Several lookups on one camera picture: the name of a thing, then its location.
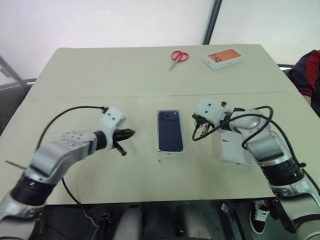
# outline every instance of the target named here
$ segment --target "orange phone box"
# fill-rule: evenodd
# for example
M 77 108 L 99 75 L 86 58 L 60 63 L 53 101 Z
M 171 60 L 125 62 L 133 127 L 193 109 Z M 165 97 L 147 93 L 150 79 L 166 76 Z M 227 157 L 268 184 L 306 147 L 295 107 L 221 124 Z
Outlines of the orange phone box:
M 216 70 L 239 63 L 243 58 L 244 56 L 241 53 L 233 48 L 229 48 L 223 51 L 206 54 L 202 59 L 210 68 Z

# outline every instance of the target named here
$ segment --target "red scissors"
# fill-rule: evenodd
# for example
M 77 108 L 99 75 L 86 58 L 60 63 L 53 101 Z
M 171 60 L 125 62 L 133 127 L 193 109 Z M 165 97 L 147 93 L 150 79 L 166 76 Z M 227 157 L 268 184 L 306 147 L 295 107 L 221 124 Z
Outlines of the red scissors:
M 173 63 L 169 69 L 169 72 L 174 69 L 174 67 L 178 64 L 178 63 L 182 63 L 185 60 L 187 60 L 189 58 L 189 54 L 183 51 L 174 51 L 171 54 L 171 58 L 173 60 Z

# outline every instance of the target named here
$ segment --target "table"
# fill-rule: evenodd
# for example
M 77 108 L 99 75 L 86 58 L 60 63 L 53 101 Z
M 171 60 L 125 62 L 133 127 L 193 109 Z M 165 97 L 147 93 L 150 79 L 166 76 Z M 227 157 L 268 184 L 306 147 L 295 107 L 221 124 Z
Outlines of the table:
M 213 71 L 200 60 L 203 53 L 230 47 L 239 50 L 245 61 Z M 177 65 L 170 75 L 170 53 L 175 49 L 188 52 L 190 61 Z M 130 59 L 125 60 L 126 64 L 120 61 L 115 64 L 115 56 L 123 56 L 125 52 L 132 64 L 127 64 Z M 151 56 L 157 56 L 156 62 L 150 60 Z M 111 66 L 119 70 L 118 75 Z M 218 133 L 202 141 L 191 140 L 194 129 L 191 115 L 203 97 L 225 101 L 231 109 L 272 106 L 274 120 L 288 135 L 298 159 L 307 163 L 306 169 L 320 183 L 317 159 L 320 130 L 314 127 L 319 119 L 260 45 L 58 49 L 2 134 L 0 156 L 26 166 L 40 133 L 54 116 L 74 106 L 107 105 L 120 109 L 127 117 L 123 127 L 136 130 L 136 134 L 121 144 L 128 152 L 126 156 L 116 150 L 107 154 L 102 150 L 74 164 L 67 172 L 65 181 L 82 203 L 273 196 L 260 168 L 219 159 Z M 180 109 L 186 154 L 157 153 L 159 109 Z M 54 123 L 43 143 L 70 130 L 95 131 L 101 117 L 100 111 L 94 109 L 70 112 Z M 3 161 L 0 169 L 2 197 L 14 186 L 21 170 Z M 73 201 L 62 184 L 58 184 L 47 203 L 73 204 Z

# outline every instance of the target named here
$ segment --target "sneaker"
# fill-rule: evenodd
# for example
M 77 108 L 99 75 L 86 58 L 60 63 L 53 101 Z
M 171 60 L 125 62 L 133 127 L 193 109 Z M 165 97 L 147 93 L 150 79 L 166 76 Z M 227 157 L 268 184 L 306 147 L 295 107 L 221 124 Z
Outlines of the sneaker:
M 266 219 L 269 215 L 269 208 L 261 202 L 251 203 L 249 222 L 251 230 L 256 234 L 262 234 L 266 227 Z

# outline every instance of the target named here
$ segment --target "scissors handle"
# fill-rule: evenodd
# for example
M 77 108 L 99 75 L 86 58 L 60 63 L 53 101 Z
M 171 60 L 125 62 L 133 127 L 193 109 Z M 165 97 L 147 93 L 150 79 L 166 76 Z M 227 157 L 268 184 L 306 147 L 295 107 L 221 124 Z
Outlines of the scissors handle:
M 179 63 L 182 63 L 189 58 L 189 54 L 186 52 L 182 52 L 182 51 L 174 51 L 171 54 L 171 58 L 173 61 L 177 61 Z

